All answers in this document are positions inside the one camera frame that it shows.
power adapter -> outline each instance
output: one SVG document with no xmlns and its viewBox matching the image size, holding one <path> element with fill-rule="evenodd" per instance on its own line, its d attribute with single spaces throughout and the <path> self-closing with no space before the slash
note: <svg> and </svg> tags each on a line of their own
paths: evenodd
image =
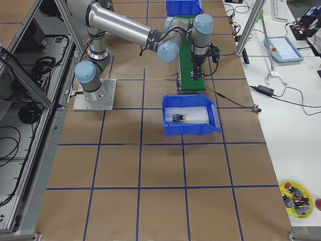
<svg viewBox="0 0 321 241">
<path fill-rule="evenodd" d="M 259 92 L 259 93 L 262 93 L 264 95 L 267 95 L 267 96 L 273 96 L 274 95 L 274 89 L 271 89 L 269 87 L 265 87 L 263 85 L 258 85 L 257 87 L 256 86 L 250 86 L 252 89 L 255 89 L 256 92 Z"/>
</svg>

object in yellow bowl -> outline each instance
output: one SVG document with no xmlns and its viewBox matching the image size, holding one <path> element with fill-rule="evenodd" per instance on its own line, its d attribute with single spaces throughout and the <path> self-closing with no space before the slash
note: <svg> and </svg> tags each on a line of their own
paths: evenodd
<svg viewBox="0 0 321 241">
<path fill-rule="evenodd" d="M 280 184 L 280 190 L 287 214 L 297 218 L 306 218 L 311 215 L 313 200 L 305 187 L 295 181 L 284 181 Z"/>
</svg>

blue plastic bin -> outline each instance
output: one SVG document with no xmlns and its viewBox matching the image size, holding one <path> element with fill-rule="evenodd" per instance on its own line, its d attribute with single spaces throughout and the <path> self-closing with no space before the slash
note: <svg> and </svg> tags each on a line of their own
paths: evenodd
<svg viewBox="0 0 321 241">
<path fill-rule="evenodd" d="M 205 106 L 208 115 L 209 124 L 188 124 L 185 121 L 178 123 L 166 120 L 169 107 L 196 107 Z M 192 135 L 209 134 L 211 132 L 221 133 L 221 127 L 215 107 L 215 103 L 203 94 L 184 94 L 184 95 L 163 95 L 163 126 L 166 136 L 170 135 Z"/>
<path fill-rule="evenodd" d="M 198 15 L 203 12 L 201 0 L 166 0 L 168 17 L 177 15 Z"/>
</svg>

metal bracket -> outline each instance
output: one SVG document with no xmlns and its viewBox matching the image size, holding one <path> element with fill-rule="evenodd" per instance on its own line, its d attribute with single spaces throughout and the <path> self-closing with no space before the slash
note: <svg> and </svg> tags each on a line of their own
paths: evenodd
<svg viewBox="0 0 321 241">
<path fill-rule="evenodd" d="M 105 97 L 96 102 L 89 102 L 83 94 L 76 96 L 74 110 L 112 110 L 114 106 L 116 79 L 100 79 L 101 84 L 107 87 Z M 82 92 L 83 88 L 79 85 L 78 92 Z"/>
</svg>

